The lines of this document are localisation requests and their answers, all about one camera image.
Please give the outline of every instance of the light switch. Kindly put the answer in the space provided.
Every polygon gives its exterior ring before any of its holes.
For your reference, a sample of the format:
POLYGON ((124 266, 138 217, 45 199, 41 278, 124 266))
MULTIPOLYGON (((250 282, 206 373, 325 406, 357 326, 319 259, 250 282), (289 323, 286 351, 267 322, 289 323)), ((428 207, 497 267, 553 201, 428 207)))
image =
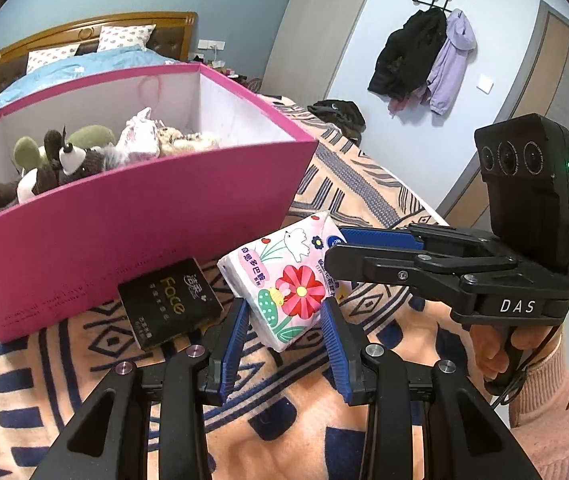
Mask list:
POLYGON ((491 89, 493 88, 493 81, 484 74, 481 74, 480 79, 478 79, 477 86, 480 90, 485 92, 485 94, 488 94, 489 92, 491 92, 491 89))

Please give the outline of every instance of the cable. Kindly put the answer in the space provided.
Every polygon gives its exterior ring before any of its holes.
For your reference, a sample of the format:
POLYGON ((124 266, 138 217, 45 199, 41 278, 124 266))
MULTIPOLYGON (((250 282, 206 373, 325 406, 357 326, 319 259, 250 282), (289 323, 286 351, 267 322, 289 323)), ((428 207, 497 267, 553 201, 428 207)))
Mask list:
POLYGON ((499 405, 506 406, 511 404, 517 396, 519 396, 520 392, 522 391, 523 387, 525 386, 525 381, 527 380, 527 365, 536 358, 538 354, 545 348, 549 341, 552 340, 553 336, 556 335, 558 330, 560 329, 559 326, 554 326, 547 337, 543 340, 542 343, 538 345, 538 347, 533 351, 533 353, 523 361, 523 363, 518 367, 518 370, 514 374, 514 378, 497 398, 491 403, 491 408, 496 409, 499 405))

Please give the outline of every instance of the human hand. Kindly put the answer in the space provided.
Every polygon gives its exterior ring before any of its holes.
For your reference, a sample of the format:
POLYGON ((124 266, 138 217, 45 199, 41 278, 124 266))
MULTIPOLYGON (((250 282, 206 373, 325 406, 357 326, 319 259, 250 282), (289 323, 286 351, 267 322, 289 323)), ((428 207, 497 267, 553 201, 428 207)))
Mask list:
MULTIPOLYGON (((522 326, 511 336, 511 344, 520 350, 533 350, 545 340, 551 331, 549 326, 522 326)), ((476 354, 476 364, 485 377, 495 379, 498 374, 507 371, 509 357, 503 348, 503 336, 491 325, 473 325, 469 330, 473 349, 476 354)), ((561 330, 547 343, 545 348, 532 360, 541 361, 546 358, 558 344, 561 330)))

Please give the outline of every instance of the white bird print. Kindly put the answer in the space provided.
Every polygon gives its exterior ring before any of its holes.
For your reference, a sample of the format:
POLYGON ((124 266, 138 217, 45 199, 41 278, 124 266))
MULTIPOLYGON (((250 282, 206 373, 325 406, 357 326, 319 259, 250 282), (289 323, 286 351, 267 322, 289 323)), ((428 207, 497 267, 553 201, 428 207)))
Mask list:
POLYGON ((309 251, 311 251, 309 246, 305 244, 306 239, 305 230, 300 227, 291 232, 284 232, 284 245, 297 263, 303 260, 303 256, 309 256, 309 251))

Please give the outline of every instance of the wooden headboard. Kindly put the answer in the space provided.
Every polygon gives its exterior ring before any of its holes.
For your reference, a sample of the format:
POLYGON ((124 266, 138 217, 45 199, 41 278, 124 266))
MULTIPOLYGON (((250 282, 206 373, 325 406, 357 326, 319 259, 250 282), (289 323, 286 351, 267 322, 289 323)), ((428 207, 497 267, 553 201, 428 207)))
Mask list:
POLYGON ((0 92, 26 73, 29 53, 34 50, 80 43, 76 56, 95 52, 103 25, 130 27, 155 23, 156 28, 147 47, 161 56, 186 61, 196 18, 195 12, 127 12, 80 20, 38 32, 0 50, 0 92))

